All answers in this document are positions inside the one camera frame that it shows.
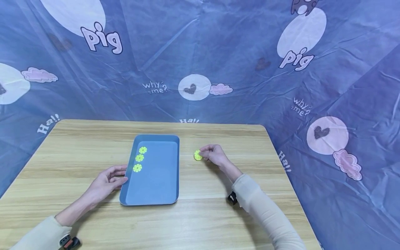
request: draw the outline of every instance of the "blue backdrop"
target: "blue backdrop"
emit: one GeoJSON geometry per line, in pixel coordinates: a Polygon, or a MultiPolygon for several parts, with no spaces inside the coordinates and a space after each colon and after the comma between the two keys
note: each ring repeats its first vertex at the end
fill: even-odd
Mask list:
{"type": "Polygon", "coordinates": [[[400,246],[396,0],[4,0],[0,195],[61,119],[264,125],[325,250],[400,246]]]}

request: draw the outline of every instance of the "forearm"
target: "forearm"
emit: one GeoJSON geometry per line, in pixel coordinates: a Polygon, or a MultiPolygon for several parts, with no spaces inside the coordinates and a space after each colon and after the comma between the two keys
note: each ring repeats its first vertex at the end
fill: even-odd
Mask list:
{"type": "MultiPolygon", "coordinates": [[[[234,168],[227,170],[227,173],[230,179],[233,177],[231,180],[239,174],[234,168]]],[[[306,249],[285,214],[248,175],[237,177],[232,188],[240,206],[263,227],[275,250],[306,249]]]]}
{"type": "Polygon", "coordinates": [[[57,250],[60,240],[68,235],[71,226],[91,208],[82,198],[62,210],[56,216],[50,216],[30,230],[10,250],[57,250]]]}
{"type": "Polygon", "coordinates": [[[58,213],[55,218],[62,226],[72,226],[92,207],[93,205],[91,205],[90,202],[85,201],[83,198],[79,198],[70,206],[58,213]]]}
{"type": "Polygon", "coordinates": [[[220,170],[224,172],[232,183],[235,183],[235,181],[243,175],[242,171],[229,160],[220,166],[220,170]]]}
{"type": "Polygon", "coordinates": [[[10,250],[58,250],[60,240],[70,231],[71,227],[61,226],[54,216],[50,216],[30,230],[10,250]]]}

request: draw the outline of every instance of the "left hand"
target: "left hand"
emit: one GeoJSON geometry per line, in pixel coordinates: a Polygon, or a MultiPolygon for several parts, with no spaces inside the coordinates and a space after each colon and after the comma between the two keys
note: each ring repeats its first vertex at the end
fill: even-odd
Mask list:
{"type": "Polygon", "coordinates": [[[112,166],[102,171],[92,182],[81,199],[89,202],[90,209],[93,209],[102,202],[112,191],[121,189],[128,178],[118,177],[125,175],[126,165],[112,166]]]}

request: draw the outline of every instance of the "pink cloud print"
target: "pink cloud print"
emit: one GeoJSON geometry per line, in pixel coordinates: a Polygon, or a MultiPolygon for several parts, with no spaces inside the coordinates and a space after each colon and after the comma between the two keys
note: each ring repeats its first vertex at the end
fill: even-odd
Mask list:
{"type": "Polygon", "coordinates": [[[215,96],[221,96],[225,94],[229,94],[233,89],[229,85],[225,85],[223,83],[218,83],[217,85],[212,85],[210,88],[210,94],[215,96]]]}
{"type": "Polygon", "coordinates": [[[21,74],[24,76],[25,80],[30,82],[44,83],[55,82],[58,80],[58,77],[55,74],[34,67],[29,67],[28,70],[22,71],[21,74]]]}
{"type": "Polygon", "coordinates": [[[335,163],[340,170],[347,174],[348,177],[353,180],[361,180],[362,175],[360,173],[361,166],[357,163],[357,157],[349,154],[345,149],[341,149],[333,153],[335,163]]]}

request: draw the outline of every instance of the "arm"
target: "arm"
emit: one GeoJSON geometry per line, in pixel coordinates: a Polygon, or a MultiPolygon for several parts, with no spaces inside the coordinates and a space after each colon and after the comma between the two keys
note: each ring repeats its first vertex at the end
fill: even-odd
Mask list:
{"type": "Polygon", "coordinates": [[[72,225],[128,180],[117,177],[125,171],[126,166],[113,166],[101,172],[78,200],[56,216],[46,218],[10,250],[58,250],[60,240],[70,233],[72,225]]]}
{"type": "Polygon", "coordinates": [[[260,186],[243,174],[219,145],[200,149],[205,160],[211,160],[233,183],[238,202],[267,232],[275,250],[305,250],[306,247],[280,208],[261,190],[260,186]]]}

